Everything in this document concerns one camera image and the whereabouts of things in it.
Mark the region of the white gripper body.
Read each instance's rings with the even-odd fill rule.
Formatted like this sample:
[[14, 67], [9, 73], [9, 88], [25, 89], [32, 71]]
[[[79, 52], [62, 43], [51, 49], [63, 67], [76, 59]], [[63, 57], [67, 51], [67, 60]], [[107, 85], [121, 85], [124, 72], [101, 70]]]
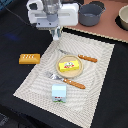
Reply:
[[58, 26], [78, 24], [77, 3], [62, 3], [62, 0], [28, 0], [28, 18], [37, 28], [53, 29]]

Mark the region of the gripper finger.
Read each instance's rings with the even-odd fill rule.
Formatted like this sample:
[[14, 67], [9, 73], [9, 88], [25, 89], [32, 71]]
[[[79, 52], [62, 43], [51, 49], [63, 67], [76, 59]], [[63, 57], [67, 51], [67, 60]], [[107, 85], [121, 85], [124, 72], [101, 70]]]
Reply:
[[50, 31], [54, 41], [57, 41], [61, 37], [61, 32], [62, 32], [61, 27], [57, 27], [56, 29]]

